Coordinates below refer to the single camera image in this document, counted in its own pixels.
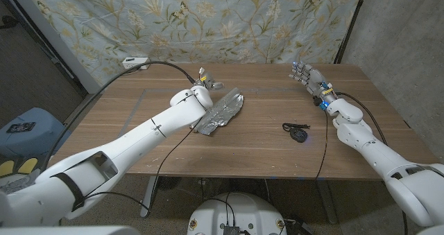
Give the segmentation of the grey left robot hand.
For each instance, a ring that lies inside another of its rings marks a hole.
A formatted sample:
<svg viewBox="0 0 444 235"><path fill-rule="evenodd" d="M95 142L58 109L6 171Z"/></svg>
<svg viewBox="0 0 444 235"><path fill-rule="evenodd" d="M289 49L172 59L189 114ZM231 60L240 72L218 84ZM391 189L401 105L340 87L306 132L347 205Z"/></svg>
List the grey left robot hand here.
<svg viewBox="0 0 444 235"><path fill-rule="evenodd" d="M201 82L208 90L220 90L224 88L224 84L222 82L215 81L214 77L210 73L202 76Z"/></svg>

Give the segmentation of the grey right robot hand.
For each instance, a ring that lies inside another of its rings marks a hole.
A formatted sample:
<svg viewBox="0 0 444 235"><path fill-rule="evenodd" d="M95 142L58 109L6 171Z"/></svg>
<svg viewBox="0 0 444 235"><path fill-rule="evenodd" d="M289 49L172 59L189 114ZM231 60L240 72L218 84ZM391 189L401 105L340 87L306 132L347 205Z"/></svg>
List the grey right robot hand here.
<svg viewBox="0 0 444 235"><path fill-rule="evenodd" d="M294 61L292 74L289 77L300 82L312 95L314 105L325 109L329 104L338 99L338 96L322 73L310 64Z"/></svg>

